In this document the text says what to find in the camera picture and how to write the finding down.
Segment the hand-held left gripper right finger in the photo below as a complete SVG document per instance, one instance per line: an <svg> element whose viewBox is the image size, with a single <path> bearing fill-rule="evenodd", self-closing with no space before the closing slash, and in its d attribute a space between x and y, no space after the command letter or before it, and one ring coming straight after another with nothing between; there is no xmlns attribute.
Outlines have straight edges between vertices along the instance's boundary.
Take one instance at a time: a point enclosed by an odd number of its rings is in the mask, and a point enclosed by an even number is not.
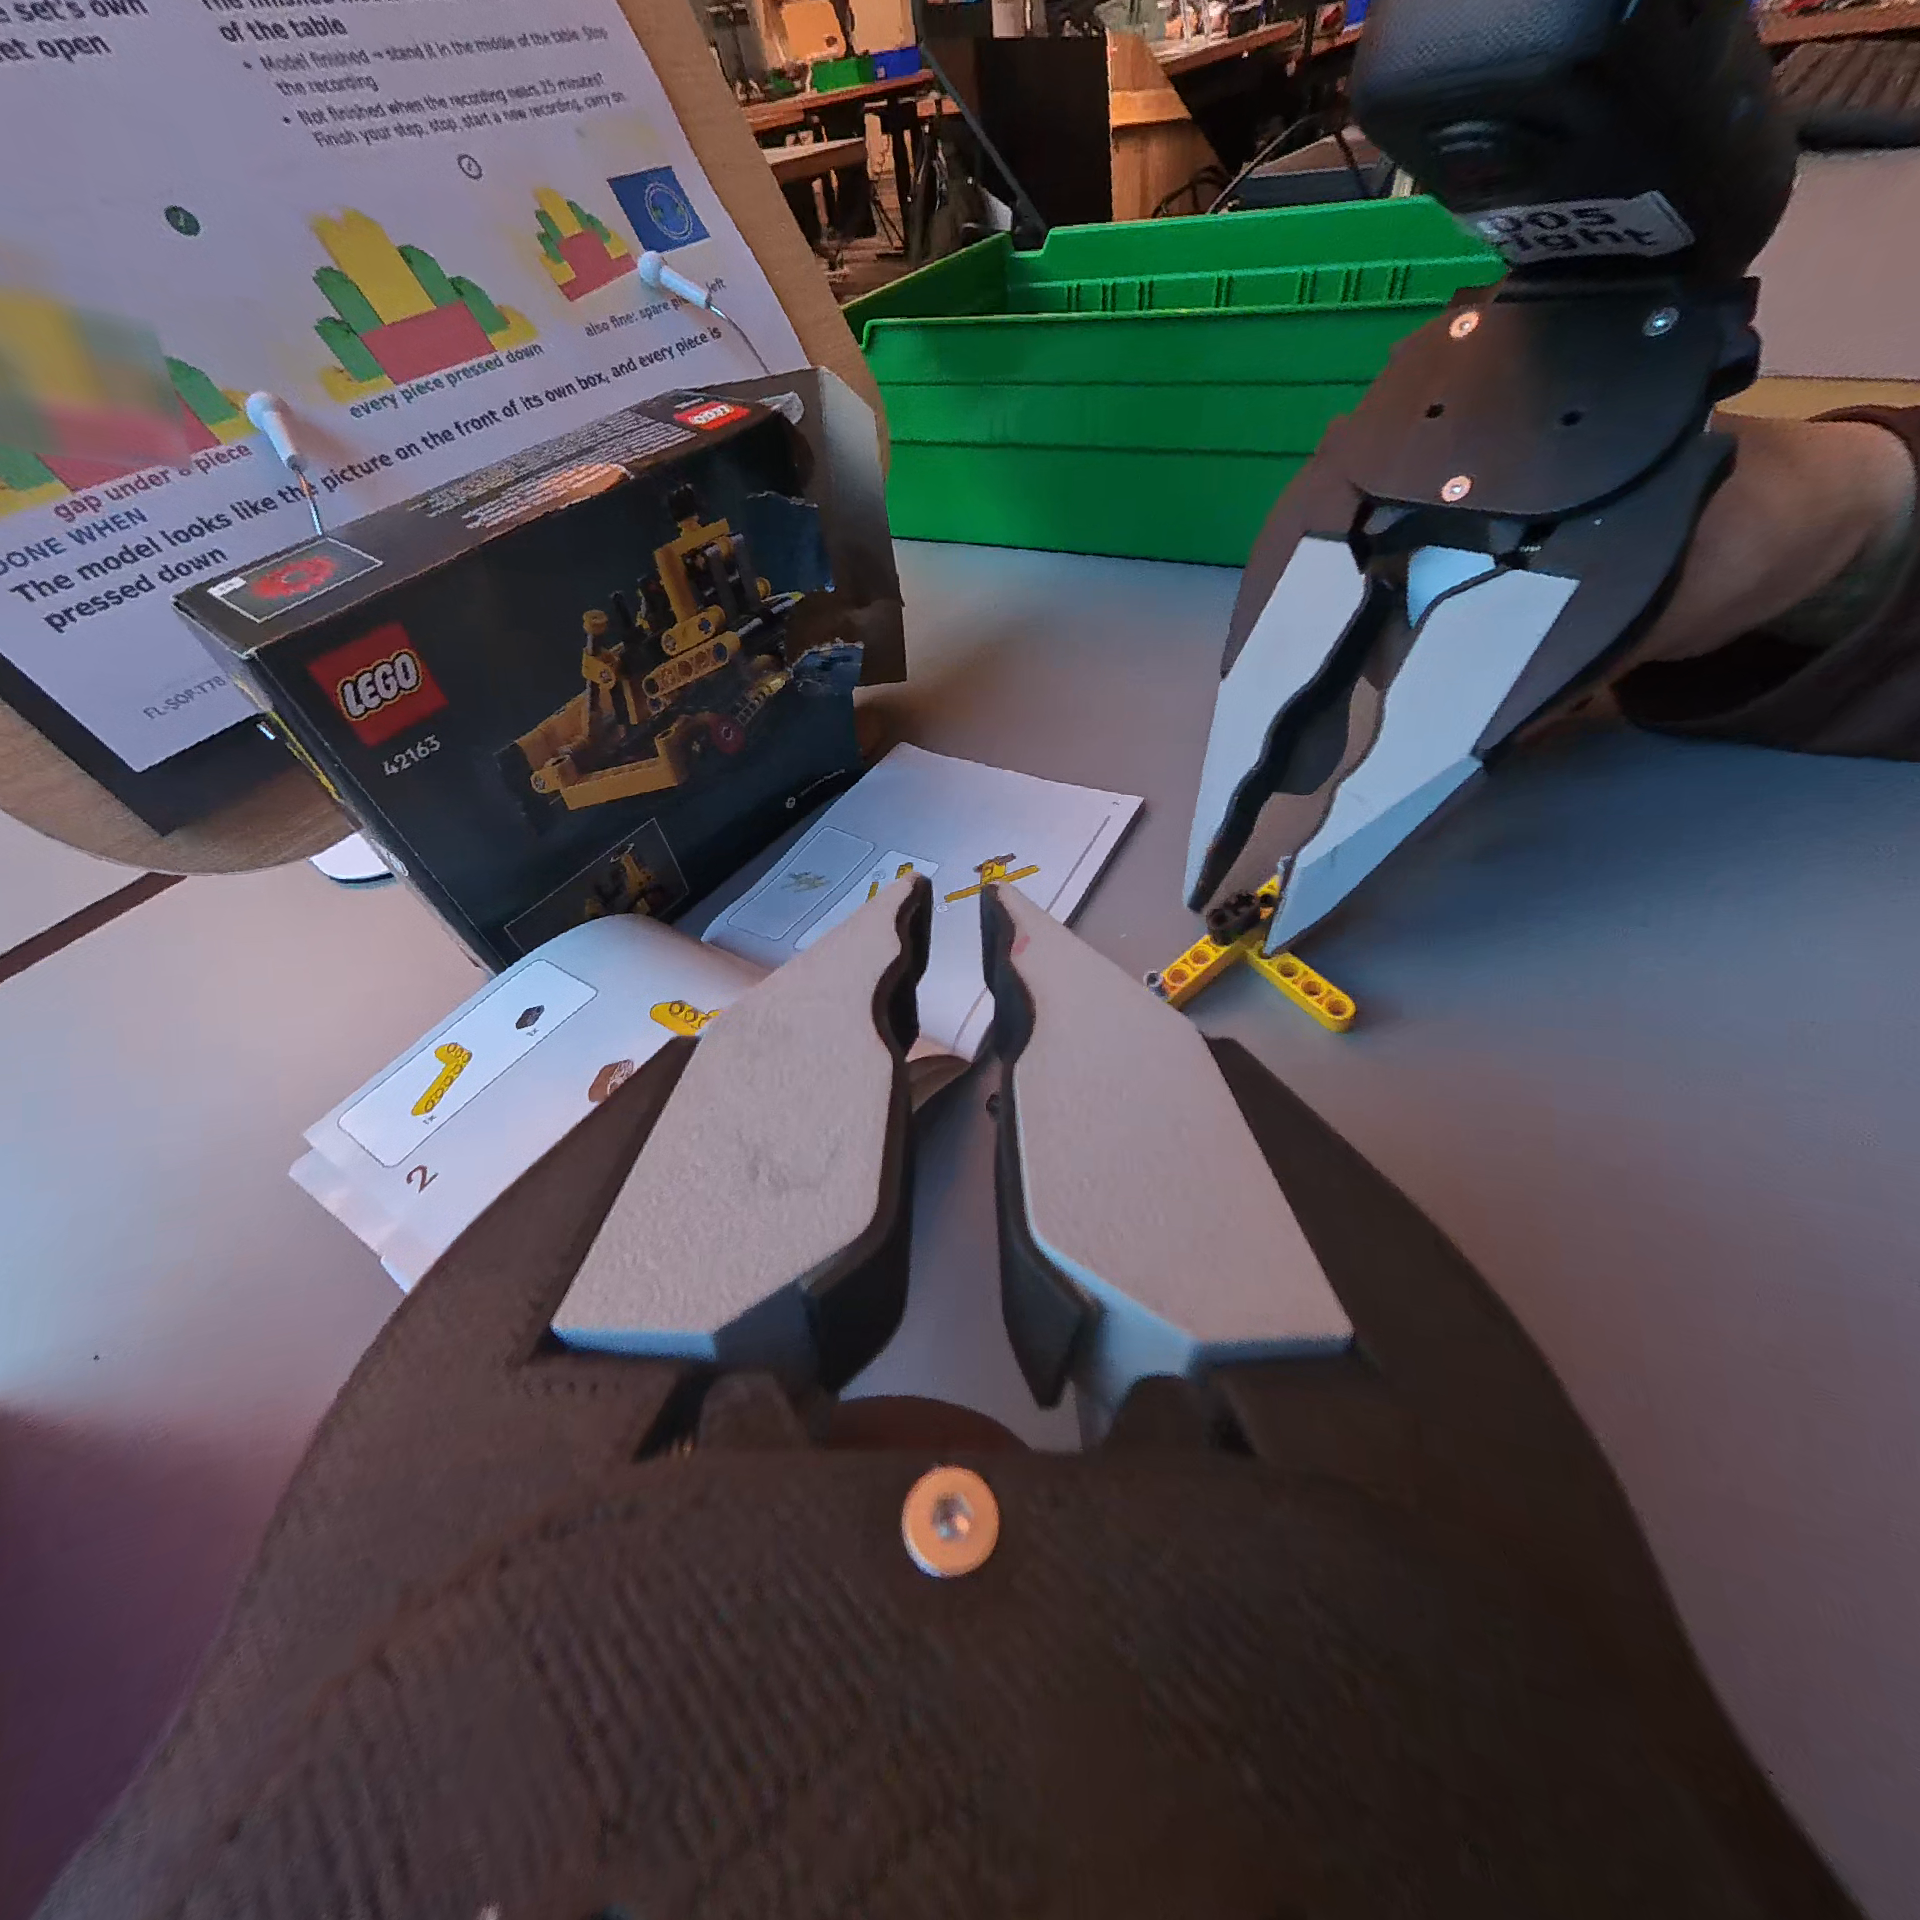
<svg viewBox="0 0 1920 1920"><path fill-rule="evenodd" d="M1143 1381L1331 1360L1352 1322L1204 1035L1013 885L980 898L999 1298L1085 1444Z"/></svg>

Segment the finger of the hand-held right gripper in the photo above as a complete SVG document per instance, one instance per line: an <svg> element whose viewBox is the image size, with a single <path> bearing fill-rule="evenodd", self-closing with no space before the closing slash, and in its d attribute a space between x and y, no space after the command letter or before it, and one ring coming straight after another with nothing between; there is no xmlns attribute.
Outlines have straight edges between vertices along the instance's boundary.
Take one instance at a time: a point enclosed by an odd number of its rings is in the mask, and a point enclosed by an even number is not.
<svg viewBox="0 0 1920 1920"><path fill-rule="evenodd" d="M1304 797L1332 776L1382 624L1385 589L1343 539L1295 542L1217 684L1190 821L1189 910L1211 908L1272 797Z"/></svg>
<svg viewBox="0 0 1920 1920"><path fill-rule="evenodd" d="M1576 579L1422 543L1401 598L1359 647L1359 672L1301 714L1279 791L1297 845L1278 859L1278 955L1326 919L1481 767L1481 736L1563 614Z"/></svg>

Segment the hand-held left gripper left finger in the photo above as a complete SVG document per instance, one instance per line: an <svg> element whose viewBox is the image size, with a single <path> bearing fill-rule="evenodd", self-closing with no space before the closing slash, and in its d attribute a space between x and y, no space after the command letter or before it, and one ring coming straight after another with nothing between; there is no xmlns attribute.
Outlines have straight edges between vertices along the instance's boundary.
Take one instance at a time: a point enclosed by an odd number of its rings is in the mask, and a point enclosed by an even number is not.
<svg viewBox="0 0 1920 1920"><path fill-rule="evenodd" d="M929 885L879 887L695 1042L550 1319L576 1350L837 1389L904 1309Z"/></svg>

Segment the yellow lego beam assembly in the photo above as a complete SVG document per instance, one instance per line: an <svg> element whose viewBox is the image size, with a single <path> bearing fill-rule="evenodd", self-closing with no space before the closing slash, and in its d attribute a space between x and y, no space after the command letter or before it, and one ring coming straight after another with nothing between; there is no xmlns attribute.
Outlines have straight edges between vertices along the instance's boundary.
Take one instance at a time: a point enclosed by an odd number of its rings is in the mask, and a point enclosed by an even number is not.
<svg viewBox="0 0 1920 1920"><path fill-rule="evenodd" d="M1279 900L1279 882L1269 879L1276 902L1265 923L1230 949L1213 947L1204 934L1176 954L1164 968L1148 972L1143 986L1166 1006L1182 1007L1199 992L1237 968L1251 968L1284 1000L1304 1013L1331 1034L1347 1034L1358 1015L1352 996L1335 987L1292 951L1263 951L1265 925Z"/></svg>

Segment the person's right forearm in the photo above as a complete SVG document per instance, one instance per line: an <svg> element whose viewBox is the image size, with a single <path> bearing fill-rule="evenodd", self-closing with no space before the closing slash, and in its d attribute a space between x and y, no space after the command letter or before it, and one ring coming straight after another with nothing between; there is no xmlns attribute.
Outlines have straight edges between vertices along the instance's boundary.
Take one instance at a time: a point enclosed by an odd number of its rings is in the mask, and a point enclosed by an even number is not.
<svg viewBox="0 0 1920 1920"><path fill-rule="evenodd" d="M1897 435L1915 469L1917 410L1869 404L1816 420L1865 420ZM1669 736L1825 756L1917 756L1917 493L1907 535L1876 571L1712 653L1623 668L1621 715Z"/></svg>

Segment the lego instruction booklet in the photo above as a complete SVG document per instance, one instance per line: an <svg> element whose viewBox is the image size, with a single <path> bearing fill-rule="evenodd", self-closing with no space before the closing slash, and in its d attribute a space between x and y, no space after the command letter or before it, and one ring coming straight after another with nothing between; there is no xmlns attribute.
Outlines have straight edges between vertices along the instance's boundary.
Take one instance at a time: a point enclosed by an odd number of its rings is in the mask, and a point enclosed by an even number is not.
<svg viewBox="0 0 1920 1920"><path fill-rule="evenodd" d="M1141 800L894 748L726 902L703 934L593 919L537 947L304 1133L293 1182L401 1287L670 1040L804 955L904 874L932 923L907 1051L915 1103L976 1060L992 1022L977 896L1014 885L1070 920Z"/></svg>

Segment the black lego set box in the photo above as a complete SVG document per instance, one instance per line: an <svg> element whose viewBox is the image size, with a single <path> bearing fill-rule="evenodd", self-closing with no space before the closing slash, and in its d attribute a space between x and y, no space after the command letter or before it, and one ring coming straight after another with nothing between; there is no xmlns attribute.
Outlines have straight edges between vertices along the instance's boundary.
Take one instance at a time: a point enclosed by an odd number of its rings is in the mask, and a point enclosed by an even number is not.
<svg viewBox="0 0 1920 1920"><path fill-rule="evenodd" d="M825 367L664 391L175 611L492 972L705 898L904 679L879 422Z"/></svg>

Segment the person's right hand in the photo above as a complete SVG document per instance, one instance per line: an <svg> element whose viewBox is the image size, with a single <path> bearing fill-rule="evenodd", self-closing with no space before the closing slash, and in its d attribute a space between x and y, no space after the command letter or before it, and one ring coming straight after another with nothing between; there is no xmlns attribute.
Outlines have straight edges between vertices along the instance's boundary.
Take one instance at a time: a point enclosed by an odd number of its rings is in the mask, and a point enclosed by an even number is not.
<svg viewBox="0 0 1920 1920"><path fill-rule="evenodd" d="M1632 668L1712 653L1853 575L1908 531L1915 469L1879 422L1727 416L1736 452Z"/></svg>

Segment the green plastic bin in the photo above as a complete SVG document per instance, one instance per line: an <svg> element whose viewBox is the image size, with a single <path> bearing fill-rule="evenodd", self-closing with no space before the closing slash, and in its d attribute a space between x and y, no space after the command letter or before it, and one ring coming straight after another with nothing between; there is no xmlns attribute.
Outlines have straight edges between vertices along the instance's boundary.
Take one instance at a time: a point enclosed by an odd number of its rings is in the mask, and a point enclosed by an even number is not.
<svg viewBox="0 0 1920 1920"><path fill-rule="evenodd" d="M1237 570L1332 420L1456 301L872 319L894 535Z"/></svg>
<svg viewBox="0 0 1920 1920"><path fill-rule="evenodd" d="M843 306L865 342L885 319L1131 317L1444 304L1503 261L1427 197L1241 208L1059 226L1029 252L1005 232Z"/></svg>

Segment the wooden cabinet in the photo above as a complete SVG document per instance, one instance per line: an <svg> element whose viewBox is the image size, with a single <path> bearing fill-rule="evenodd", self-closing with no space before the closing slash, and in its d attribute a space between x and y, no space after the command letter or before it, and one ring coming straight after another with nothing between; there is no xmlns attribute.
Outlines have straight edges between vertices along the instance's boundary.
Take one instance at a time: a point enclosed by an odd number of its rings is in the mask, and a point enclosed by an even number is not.
<svg viewBox="0 0 1920 1920"><path fill-rule="evenodd" d="M1246 53L1227 39L1151 42L1105 29L1110 220L1208 212L1232 168L1208 138Z"/></svg>

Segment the black cabinet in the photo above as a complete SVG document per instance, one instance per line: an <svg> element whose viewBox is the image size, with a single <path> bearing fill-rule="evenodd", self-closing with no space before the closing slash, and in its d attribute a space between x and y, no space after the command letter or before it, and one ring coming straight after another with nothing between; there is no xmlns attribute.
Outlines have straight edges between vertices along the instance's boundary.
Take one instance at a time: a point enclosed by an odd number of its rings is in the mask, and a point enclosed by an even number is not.
<svg viewBox="0 0 1920 1920"><path fill-rule="evenodd" d="M1113 216L1109 36L974 39L974 96L1040 229Z"/></svg>

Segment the wooden workbench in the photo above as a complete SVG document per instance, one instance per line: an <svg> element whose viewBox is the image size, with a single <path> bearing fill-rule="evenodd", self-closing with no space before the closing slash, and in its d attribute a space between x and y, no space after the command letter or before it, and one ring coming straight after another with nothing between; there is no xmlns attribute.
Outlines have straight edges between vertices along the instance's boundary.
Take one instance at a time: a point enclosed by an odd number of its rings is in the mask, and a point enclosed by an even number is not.
<svg viewBox="0 0 1920 1920"><path fill-rule="evenodd" d="M957 124L957 103L932 72L796 92L749 103L745 117L817 259L878 240L909 268L929 261L932 151Z"/></svg>

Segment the white-headed pin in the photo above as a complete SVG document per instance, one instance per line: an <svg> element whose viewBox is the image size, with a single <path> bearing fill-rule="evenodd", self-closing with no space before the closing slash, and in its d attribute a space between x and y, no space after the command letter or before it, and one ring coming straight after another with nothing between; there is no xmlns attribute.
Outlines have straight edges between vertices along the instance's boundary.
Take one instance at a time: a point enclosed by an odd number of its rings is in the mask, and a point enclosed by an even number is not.
<svg viewBox="0 0 1920 1920"><path fill-rule="evenodd" d="M283 400L272 391L254 391L244 400L244 413L254 424L254 432L267 440L272 454L293 476L295 492L308 511L313 533L323 536L326 528L320 510L320 492L308 471L308 459L296 444L293 416L287 413Z"/></svg>
<svg viewBox="0 0 1920 1920"><path fill-rule="evenodd" d="M638 254L638 277L656 292L703 312L708 319L717 319L723 328L729 328L745 344L761 374L771 376L774 372L748 328L717 304L715 280L699 284L687 278L684 272L671 270L661 252L651 250Z"/></svg>

